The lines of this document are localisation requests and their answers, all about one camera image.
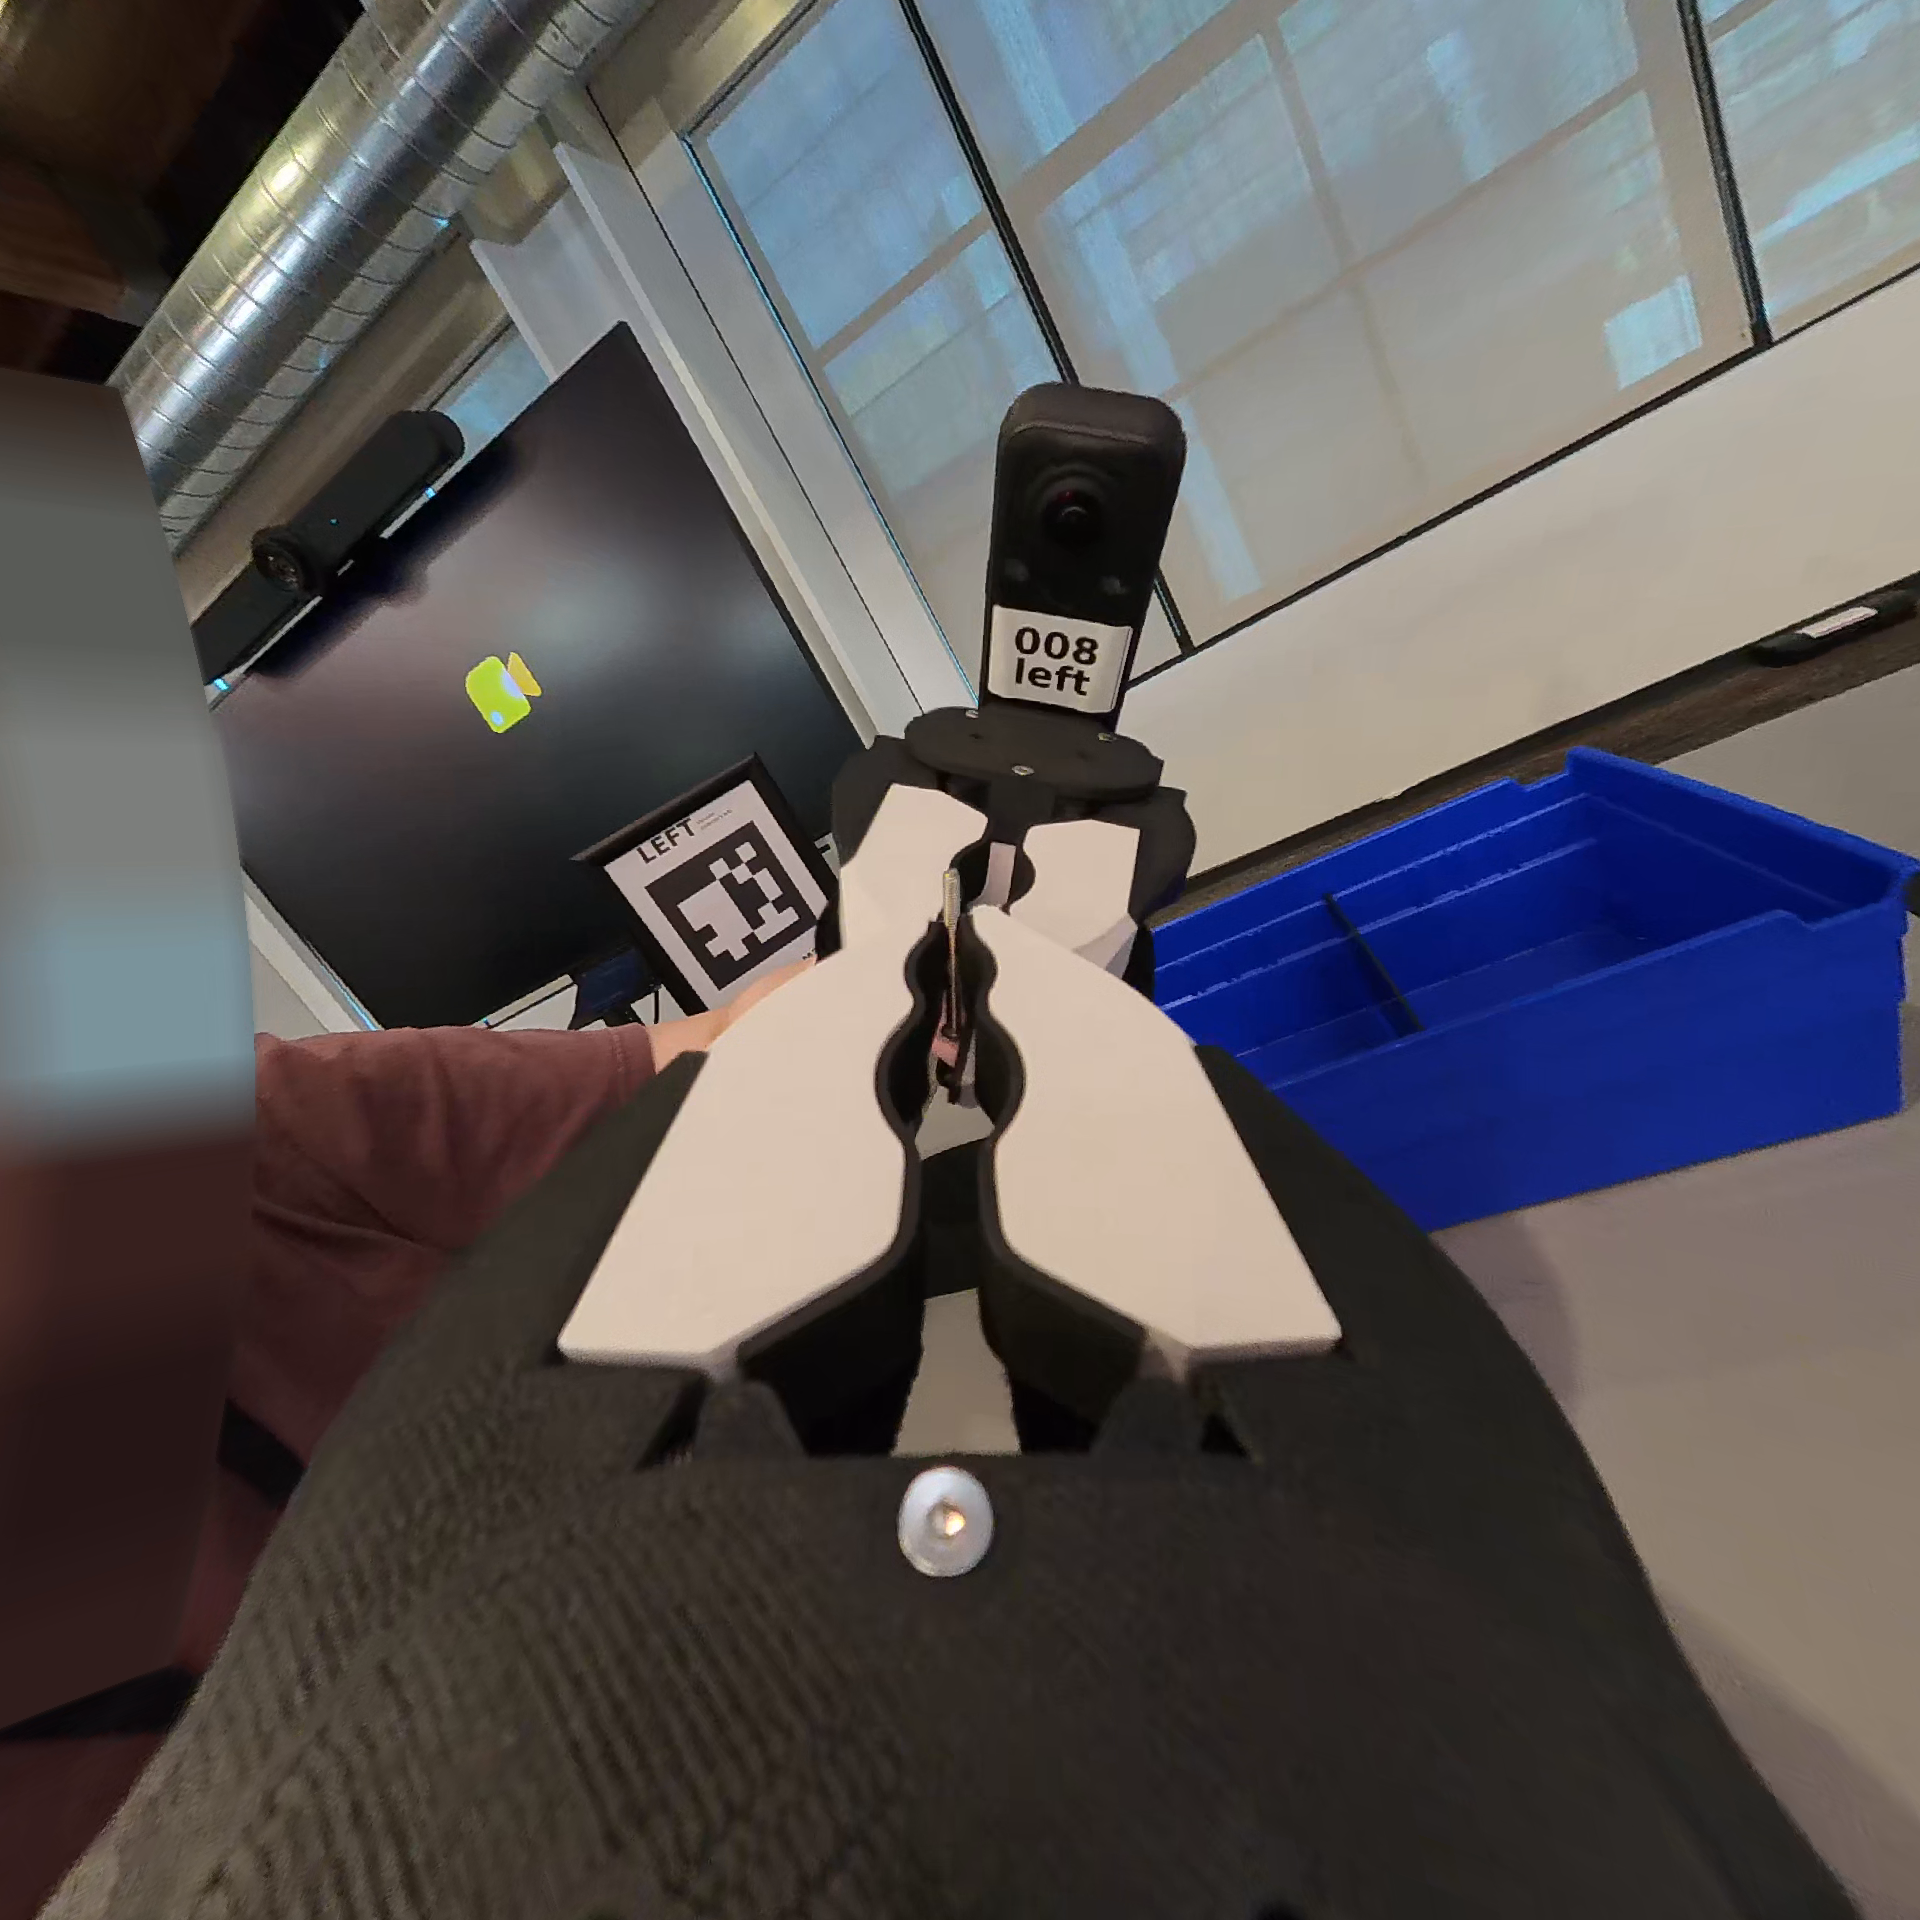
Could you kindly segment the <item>large paned window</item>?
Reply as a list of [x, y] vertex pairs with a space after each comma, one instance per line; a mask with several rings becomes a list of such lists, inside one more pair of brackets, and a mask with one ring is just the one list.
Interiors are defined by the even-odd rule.
[[1916, 267], [1916, 4], [784, 4], [681, 142], [964, 675], [1013, 399], [1170, 407], [1149, 669]]

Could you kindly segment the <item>long metal bolt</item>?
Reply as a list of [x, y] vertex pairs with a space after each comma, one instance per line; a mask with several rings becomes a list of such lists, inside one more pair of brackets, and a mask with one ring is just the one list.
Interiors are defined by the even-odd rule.
[[972, 1027], [964, 995], [959, 930], [967, 914], [961, 873], [949, 866], [942, 877], [940, 930], [944, 941], [944, 985], [940, 1018], [930, 1045], [930, 1063], [937, 1087], [952, 1106], [972, 1101]]

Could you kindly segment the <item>person in maroon shirt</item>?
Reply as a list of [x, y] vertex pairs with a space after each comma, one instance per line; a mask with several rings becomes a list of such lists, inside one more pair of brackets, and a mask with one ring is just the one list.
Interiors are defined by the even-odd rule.
[[5, 1138], [5, 1725], [201, 1675], [434, 1286], [652, 1078], [645, 1023], [255, 1038], [234, 1092]]

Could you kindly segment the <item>blue divided plastic bin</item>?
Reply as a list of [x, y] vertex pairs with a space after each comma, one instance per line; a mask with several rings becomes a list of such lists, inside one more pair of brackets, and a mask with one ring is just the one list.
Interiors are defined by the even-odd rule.
[[1433, 1231], [1896, 1114], [1912, 906], [1912, 854], [1572, 749], [1162, 923], [1156, 997]]

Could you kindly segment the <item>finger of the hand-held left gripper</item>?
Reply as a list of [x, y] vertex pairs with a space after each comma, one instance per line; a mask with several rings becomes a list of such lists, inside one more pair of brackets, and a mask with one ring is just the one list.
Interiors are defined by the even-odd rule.
[[997, 907], [1105, 971], [1124, 971], [1138, 940], [1138, 828], [1100, 818], [1032, 822], [1022, 843], [990, 846], [978, 910]]
[[910, 961], [944, 914], [945, 876], [988, 828], [980, 806], [937, 786], [888, 783], [839, 869], [834, 953]]

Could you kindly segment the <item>black framed marker sign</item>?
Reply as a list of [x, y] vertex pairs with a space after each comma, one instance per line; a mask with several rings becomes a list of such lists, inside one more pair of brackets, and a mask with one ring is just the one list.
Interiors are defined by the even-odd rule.
[[837, 873], [759, 756], [574, 854], [604, 873], [682, 1013], [729, 1009], [816, 953]]

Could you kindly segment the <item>large black wall screen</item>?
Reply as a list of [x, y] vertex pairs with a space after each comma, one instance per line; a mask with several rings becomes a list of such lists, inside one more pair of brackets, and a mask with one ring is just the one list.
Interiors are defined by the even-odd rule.
[[[543, 697], [463, 695], [518, 651]], [[629, 322], [213, 708], [245, 873], [377, 1023], [474, 1023], [632, 949], [574, 854], [759, 756], [828, 833], [856, 729]]]

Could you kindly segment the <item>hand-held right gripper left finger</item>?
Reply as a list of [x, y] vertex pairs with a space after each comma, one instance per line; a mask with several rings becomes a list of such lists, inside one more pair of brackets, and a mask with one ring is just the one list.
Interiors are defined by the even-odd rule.
[[940, 1018], [932, 918], [881, 916], [695, 1063], [561, 1333], [567, 1359], [736, 1374], [905, 1245]]

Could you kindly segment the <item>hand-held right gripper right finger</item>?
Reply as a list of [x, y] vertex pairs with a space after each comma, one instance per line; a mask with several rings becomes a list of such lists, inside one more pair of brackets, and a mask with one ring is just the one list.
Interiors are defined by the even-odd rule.
[[997, 907], [982, 1023], [1018, 1092], [993, 1137], [998, 1237], [1071, 1306], [1116, 1311], [1149, 1364], [1327, 1353], [1338, 1323], [1186, 1033]]

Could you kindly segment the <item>black flat remote device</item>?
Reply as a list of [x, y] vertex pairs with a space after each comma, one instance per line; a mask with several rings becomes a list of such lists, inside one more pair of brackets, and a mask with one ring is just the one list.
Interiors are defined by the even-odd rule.
[[1765, 668], [1800, 666], [1902, 626], [1916, 610], [1918, 586], [1916, 579], [1909, 579], [1756, 641], [1744, 650], [1744, 658]]

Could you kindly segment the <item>silver ventilation duct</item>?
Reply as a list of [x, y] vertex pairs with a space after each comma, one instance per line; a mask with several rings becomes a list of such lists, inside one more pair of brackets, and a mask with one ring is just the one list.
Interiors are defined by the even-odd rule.
[[646, 10], [365, 6], [111, 373], [170, 550]]

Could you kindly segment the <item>black bin divider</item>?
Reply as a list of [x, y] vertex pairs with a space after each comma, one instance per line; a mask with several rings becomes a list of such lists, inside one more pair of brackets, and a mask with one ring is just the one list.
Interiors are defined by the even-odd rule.
[[1332, 893], [1322, 893], [1322, 907], [1332, 918], [1335, 930], [1348, 946], [1358, 969], [1362, 971], [1374, 1003], [1396, 1038], [1413, 1038], [1426, 1030], [1426, 1022], [1413, 1009], [1409, 998], [1399, 987], [1396, 979], [1385, 967], [1378, 950], [1370, 946], [1348, 907]]

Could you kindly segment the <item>black video conference bar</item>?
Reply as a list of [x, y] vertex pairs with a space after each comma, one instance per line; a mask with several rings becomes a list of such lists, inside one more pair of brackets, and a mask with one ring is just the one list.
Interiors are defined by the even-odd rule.
[[204, 685], [225, 682], [317, 604], [463, 453], [450, 417], [396, 413], [287, 518], [255, 530], [247, 566], [191, 621]]

